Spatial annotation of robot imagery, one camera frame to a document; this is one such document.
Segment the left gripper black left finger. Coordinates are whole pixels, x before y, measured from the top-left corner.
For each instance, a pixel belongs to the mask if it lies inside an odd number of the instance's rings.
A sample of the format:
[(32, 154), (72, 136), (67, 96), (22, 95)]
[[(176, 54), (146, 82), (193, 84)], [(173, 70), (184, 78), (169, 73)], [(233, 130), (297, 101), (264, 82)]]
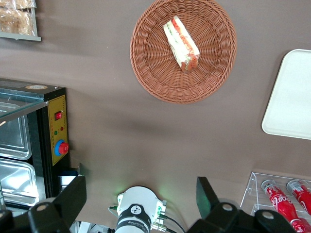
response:
[(33, 233), (69, 233), (86, 203), (86, 178), (75, 177), (58, 196), (44, 200), (28, 211)]

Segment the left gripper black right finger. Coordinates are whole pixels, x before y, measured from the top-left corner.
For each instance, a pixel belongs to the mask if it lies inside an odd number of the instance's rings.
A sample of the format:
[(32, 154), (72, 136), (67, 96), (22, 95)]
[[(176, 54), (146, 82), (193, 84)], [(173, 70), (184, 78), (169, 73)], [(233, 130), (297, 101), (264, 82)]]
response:
[(254, 233), (254, 220), (234, 204), (221, 202), (206, 177), (196, 181), (196, 203), (201, 218), (189, 233)]

